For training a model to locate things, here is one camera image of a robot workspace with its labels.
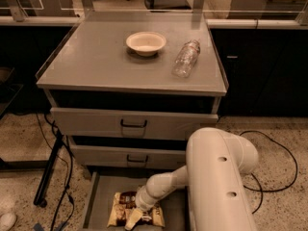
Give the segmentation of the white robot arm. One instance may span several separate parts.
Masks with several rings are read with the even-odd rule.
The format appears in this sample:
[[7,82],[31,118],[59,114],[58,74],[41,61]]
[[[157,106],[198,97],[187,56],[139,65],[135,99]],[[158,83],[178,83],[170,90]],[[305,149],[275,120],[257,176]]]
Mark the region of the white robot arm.
[[151,176],[138,189],[125,228],[133,229],[158,201],[187,187],[193,231],[257,231],[242,176],[258,159],[255,146],[244,137],[217,128],[195,131],[187,143],[186,164]]

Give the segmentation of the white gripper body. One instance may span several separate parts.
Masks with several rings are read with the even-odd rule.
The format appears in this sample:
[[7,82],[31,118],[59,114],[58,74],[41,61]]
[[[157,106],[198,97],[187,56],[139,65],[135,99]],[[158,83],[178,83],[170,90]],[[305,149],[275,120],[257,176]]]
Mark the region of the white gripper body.
[[157,202],[159,198],[155,198],[147,192],[146,186],[138,188],[136,193],[136,207],[143,212],[149,211]]

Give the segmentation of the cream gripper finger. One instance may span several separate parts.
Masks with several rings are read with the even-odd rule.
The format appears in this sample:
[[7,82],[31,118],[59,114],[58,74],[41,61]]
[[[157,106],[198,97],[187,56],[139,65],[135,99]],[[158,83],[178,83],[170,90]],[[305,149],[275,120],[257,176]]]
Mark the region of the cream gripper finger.
[[128,219],[126,220],[125,230],[131,231],[137,224],[137,222],[141,219],[141,217],[142,217],[142,210],[138,208],[133,209]]

